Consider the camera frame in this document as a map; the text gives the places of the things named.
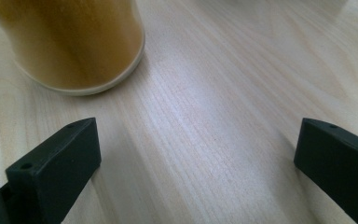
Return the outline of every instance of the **wooden table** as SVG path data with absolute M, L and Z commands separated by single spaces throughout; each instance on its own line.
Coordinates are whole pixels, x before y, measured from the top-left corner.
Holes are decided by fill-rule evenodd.
M 64 223 L 352 223 L 293 164 L 304 117 L 358 134 L 358 0 L 138 1 L 145 56 L 110 91 L 23 77 L 0 30 L 5 168 L 95 117 L 103 154 Z

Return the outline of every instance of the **cup base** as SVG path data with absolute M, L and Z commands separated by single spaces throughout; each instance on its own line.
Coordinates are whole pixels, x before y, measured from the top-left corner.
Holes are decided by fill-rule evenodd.
M 112 87 L 116 86 L 122 80 L 124 80 L 127 76 L 129 76 L 133 72 L 133 70 L 139 64 L 139 62 L 141 61 L 142 56 L 144 54 L 144 51 L 145 51 L 145 32 L 144 32 L 144 35 L 143 35 L 143 40 L 142 40 L 141 47 L 140 47 L 136 57 L 134 58 L 132 63 L 127 67 L 126 70 L 124 70 L 120 75 L 118 75 L 113 80 L 109 81 L 108 83 L 105 83 L 105 84 L 103 84 L 101 86 L 87 88 L 87 89 L 81 89 L 81 90 L 66 90 L 66 89 L 58 89 L 58 88 L 50 87 L 48 85 L 45 85 L 45 84 L 39 82 L 38 80 L 36 80 L 32 76 L 30 76 L 19 64 L 16 63 L 16 65 L 20 68 L 20 70 L 22 71 L 23 74 L 25 74 L 27 77 L 32 79 L 34 82 L 36 82 L 37 84 L 39 84 L 40 86 L 42 86 L 42 87 L 44 87 L 44 88 L 46 88 L 48 90 L 55 91 L 55 92 L 57 92 L 59 94 L 62 94 L 62 95 L 85 96 L 85 95 L 96 94 L 96 93 L 99 93 L 99 92 L 102 92 L 102 91 L 107 91 L 107 90 L 111 89 Z

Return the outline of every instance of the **wood grain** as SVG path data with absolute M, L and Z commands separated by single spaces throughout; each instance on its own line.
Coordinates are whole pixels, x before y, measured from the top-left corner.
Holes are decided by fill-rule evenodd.
M 358 1 L 138 1 L 145 56 L 67 97 L 12 62 L 0 30 L 5 168 L 95 117 L 102 167 L 64 223 L 353 223 L 293 165 L 301 119 L 358 134 Z

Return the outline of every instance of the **screw hole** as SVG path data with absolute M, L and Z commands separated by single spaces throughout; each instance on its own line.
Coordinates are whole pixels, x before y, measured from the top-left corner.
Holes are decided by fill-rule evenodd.
M 21 166 L 21 169 L 22 170 L 28 170 L 29 168 L 32 167 L 32 164 L 31 163 L 25 163 Z

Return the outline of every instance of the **cup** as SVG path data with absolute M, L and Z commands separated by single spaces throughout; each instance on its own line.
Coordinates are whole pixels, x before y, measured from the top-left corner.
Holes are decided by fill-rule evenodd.
M 68 95 L 115 86 L 145 46 L 134 0 L 0 0 L 0 25 L 19 68 Z

